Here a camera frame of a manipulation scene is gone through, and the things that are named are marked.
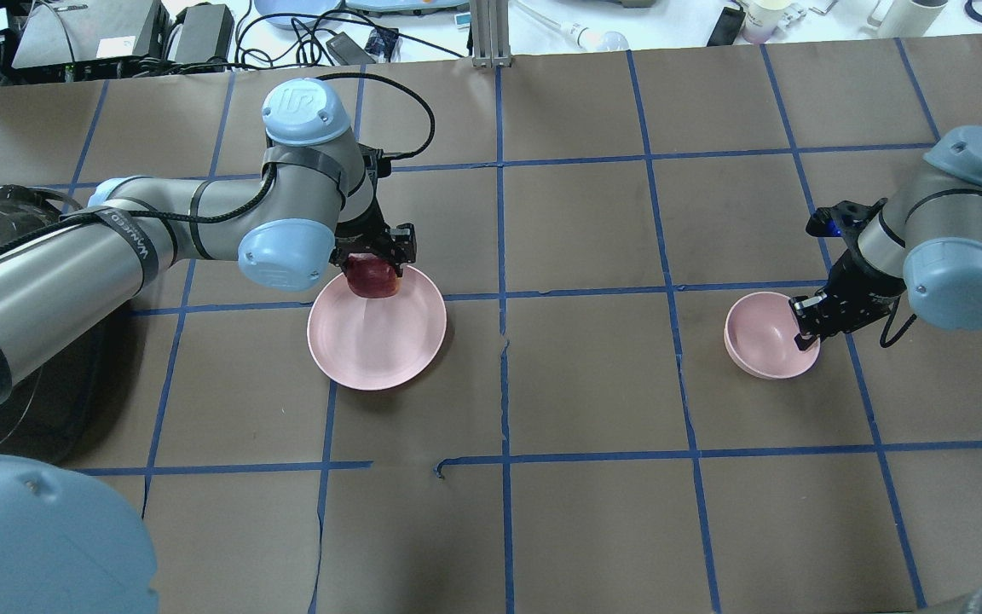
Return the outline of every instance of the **electronic device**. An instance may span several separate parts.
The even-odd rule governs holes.
[[[358,46],[358,43],[351,40],[351,37],[347,36],[347,32],[339,32],[332,38],[328,38],[324,45],[327,46],[332,58],[344,66],[375,65],[378,63],[378,60],[374,60],[370,54]]]
[[[370,31],[366,41],[366,50],[370,57],[378,62],[391,62],[396,54],[396,47],[401,42],[401,31],[394,27],[375,27]]]
[[[741,24],[744,22],[745,12],[741,11],[740,8],[726,7],[722,9],[722,15],[718,15],[718,22],[714,24],[714,30],[710,32],[707,46],[733,45],[733,40],[737,38],[737,33],[741,31]]]
[[[168,23],[160,0],[34,4],[13,67],[33,83],[122,77],[130,60],[161,57]]]
[[[230,38],[234,35],[234,15],[225,4],[196,4],[184,9],[176,41],[169,58],[181,65],[225,60]]]

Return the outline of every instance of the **white table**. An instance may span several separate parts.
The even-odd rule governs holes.
[[[198,0],[163,0],[171,14],[179,12]],[[240,19],[248,9],[248,0],[222,0],[229,5],[234,19]],[[729,0],[657,0],[647,9],[625,9],[619,3],[605,0],[529,0],[554,20],[578,22],[598,31],[618,31],[627,36],[633,49],[702,47],[713,30],[714,22],[722,7],[732,5]],[[799,0],[804,8],[825,8],[829,0]],[[866,16],[873,10],[875,0],[839,0],[827,15],[808,12],[802,20],[792,23],[786,32],[777,32],[771,43],[803,43],[814,40],[858,40],[872,38],[873,32],[866,26]],[[397,27],[402,34],[425,38],[432,43],[464,54],[468,31],[457,30],[452,11],[424,16],[375,17],[375,22]],[[360,45],[366,42],[370,28],[354,24],[331,24],[333,30],[347,32]],[[927,31],[927,36],[955,34],[979,34],[982,24],[965,15],[962,0],[950,0],[939,18]],[[245,36],[246,47],[258,47],[268,52],[278,52],[295,42],[292,32],[278,30],[270,25],[254,26]],[[566,42],[562,36],[535,22],[533,17],[516,8],[510,12],[510,44],[514,55],[570,54],[580,50]],[[740,36],[736,45],[745,45]],[[405,40],[401,43],[401,61],[445,59],[441,51]]]

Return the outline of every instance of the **white container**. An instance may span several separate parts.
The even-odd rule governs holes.
[[[870,25],[877,27],[878,38],[918,38],[931,27],[946,5],[946,0],[892,0],[884,19],[877,20],[881,0],[869,16]]]
[[[790,7],[790,0],[748,0],[741,35],[753,45],[766,42],[774,34],[787,7]]]

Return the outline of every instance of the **red apple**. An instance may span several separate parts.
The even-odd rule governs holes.
[[[387,298],[401,291],[401,277],[393,265],[371,253],[352,253],[343,272],[351,292],[362,298]]]

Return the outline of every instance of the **pink plate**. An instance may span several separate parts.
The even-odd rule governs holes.
[[[741,297],[725,316],[725,350],[745,373],[763,379],[787,379],[810,370],[821,354],[816,341],[806,352],[798,350],[794,336],[798,322],[787,297],[756,292]]]
[[[384,390],[417,376],[445,339],[445,302],[434,282],[405,267],[401,291],[362,298],[338,275],[309,311],[309,350],[336,384]]]

